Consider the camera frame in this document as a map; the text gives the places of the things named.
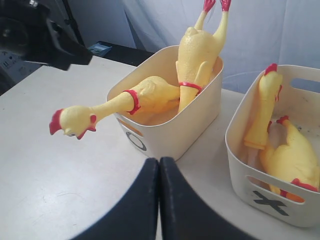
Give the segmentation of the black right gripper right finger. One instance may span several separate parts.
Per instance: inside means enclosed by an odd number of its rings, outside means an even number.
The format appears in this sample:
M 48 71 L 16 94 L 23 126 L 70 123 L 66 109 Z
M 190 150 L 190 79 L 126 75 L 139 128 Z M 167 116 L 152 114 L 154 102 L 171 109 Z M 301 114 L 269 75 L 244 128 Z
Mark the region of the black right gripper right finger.
M 251 240 L 225 220 L 193 190 L 171 157 L 160 168 L 160 218 L 164 240 Z

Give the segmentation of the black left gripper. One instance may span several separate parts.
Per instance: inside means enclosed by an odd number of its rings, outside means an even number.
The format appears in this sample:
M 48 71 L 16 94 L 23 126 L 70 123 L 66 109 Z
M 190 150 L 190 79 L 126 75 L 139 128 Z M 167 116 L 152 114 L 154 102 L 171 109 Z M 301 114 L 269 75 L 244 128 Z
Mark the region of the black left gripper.
M 74 41 L 50 16 L 50 9 L 37 0 L 2 0 L 1 51 L 63 71 L 71 65 L 88 65 L 92 53 Z

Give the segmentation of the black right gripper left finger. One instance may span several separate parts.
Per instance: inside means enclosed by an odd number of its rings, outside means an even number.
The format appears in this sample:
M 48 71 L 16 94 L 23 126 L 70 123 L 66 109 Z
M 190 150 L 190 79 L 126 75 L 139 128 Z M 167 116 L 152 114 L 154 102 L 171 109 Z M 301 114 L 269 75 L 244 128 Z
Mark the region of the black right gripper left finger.
M 158 187 L 158 160 L 148 158 L 117 204 L 73 239 L 154 240 L 158 222 Z

